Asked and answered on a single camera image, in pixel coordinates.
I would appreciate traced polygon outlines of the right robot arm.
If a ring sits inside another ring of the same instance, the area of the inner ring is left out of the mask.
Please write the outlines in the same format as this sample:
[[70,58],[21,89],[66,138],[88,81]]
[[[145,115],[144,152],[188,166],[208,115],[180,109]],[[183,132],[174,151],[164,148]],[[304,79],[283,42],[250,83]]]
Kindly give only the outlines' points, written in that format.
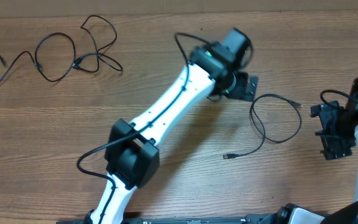
[[[327,160],[351,156],[353,147],[358,150],[358,78],[353,81],[349,94],[337,90],[333,93],[347,98],[346,106],[324,100],[322,104],[312,106],[310,114],[320,119],[322,129],[316,135],[321,138],[322,154]],[[289,203],[265,217],[262,223],[358,224],[358,153],[356,188],[350,205],[332,214],[319,215]]]

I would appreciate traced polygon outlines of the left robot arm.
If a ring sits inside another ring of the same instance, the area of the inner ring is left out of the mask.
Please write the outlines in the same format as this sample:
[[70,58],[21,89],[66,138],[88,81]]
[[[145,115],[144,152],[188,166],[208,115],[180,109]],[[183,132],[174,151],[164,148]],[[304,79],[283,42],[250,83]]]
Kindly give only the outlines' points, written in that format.
[[160,165],[159,145],[187,112],[203,98],[224,95],[248,100],[247,73],[242,72],[253,46],[225,42],[207,43],[185,58],[185,66],[170,88],[131,122],[117,121],[102,149],[107,161],[106,188],[99,205],[85,223],[121,223],[133,193],[142,188]]

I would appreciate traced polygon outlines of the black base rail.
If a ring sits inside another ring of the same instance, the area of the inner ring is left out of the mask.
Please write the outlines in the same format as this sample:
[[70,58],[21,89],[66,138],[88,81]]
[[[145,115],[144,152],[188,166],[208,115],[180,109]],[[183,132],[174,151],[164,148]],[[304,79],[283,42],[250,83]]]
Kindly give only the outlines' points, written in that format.
[[142,219],[125,218],[122,224],[285,224],[289,215],[250,214],[245,217],[217,217],[217,218],[162,218]]

